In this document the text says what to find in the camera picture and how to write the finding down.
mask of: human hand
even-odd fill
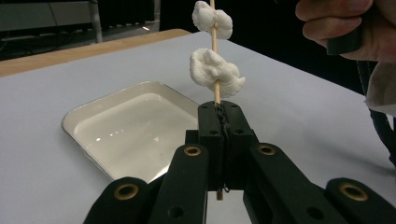
[[[395,0],[300,0],[296,16],[306,21],[304,36],[323,47],[328,38],[346,35],[361,24],[361,48],[342,56],[396,63]]]

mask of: marshmallow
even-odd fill
[[[215,10],[204,1],[195,3],[192,21],[200,31],[212,35],[212,26],[216,27],[218,39],[228,39],[233,34],[233,20],[223,10]]]
[[[190,76],[196,84],[212,91],[213,84],[218,80],[221,98],[235,95],[246,81],[244,77],[239,77],[235,64],[227,63],[212,49],[198,49],[190,56]]]

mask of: metal tray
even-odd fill
[[[186,130],[197,129],[195,102],[159,82],[143,82],[64,116],[62,127],[111,179],[150,182],[165,173]]]

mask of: tabletop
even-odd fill
[[[190,55],[210,48],[210,35],[177,33],[135,48],[121,40],[116,51],[99,55],[54,52],[72,59],[51,66],[28,68],[37,58],[24,59],[25,70],[16,68],[23,59],[0,63],[0,223],[81,223],[111,182],[63,131],[70,110],[145,81],[161,82],[197,104],[213,100],[189,75]],[[396,205],[394,167],[363,96],[227,40],[218,49],[247,78],[227,100],[242,107],[259,140],[282,148],[320,187],[352,178]],[[224,197],[217,202],[209,193],[207,223],[249,223],[241,192]]]

